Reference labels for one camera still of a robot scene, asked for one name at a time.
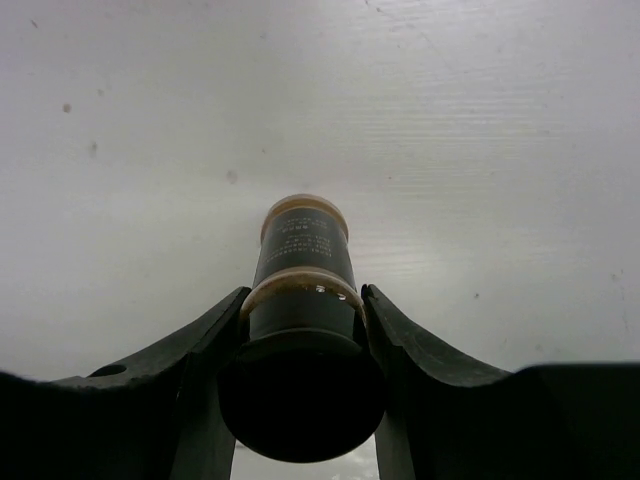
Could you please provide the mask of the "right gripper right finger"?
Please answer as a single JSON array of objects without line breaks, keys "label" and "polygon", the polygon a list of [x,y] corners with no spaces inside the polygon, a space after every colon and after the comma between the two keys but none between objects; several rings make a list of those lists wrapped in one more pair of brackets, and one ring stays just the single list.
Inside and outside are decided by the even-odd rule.
[{"label": "right gripper right finger", "polygon": [[639,366],[547,363],[508,372],[410,320],[377,287],[361,296],[388,406],[383,479],[635,479]]}]

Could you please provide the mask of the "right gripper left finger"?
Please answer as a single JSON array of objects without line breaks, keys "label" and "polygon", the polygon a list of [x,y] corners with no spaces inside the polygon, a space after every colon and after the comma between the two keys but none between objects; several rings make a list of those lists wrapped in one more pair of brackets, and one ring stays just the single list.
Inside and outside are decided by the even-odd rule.
[{"label": "right gripper left finger", "polygon": [[217,377],[239,347],[248,293],[86,377],[2,373],[2,478],[230,478],[235,438]]}]

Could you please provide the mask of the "black-lid spice jar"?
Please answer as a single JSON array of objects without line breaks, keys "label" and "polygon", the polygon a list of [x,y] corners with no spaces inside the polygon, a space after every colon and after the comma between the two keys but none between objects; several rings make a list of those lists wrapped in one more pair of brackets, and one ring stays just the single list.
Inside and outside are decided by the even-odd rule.
[{"label": "black-lid spice jar", "polygon": [[218,388],[230,432],[267,458],[342,456],[384,415],[384,375],[370,351],[348,240],[339,209],[310,194],[276,202],[262,224],[238,316],[242,342]]}]

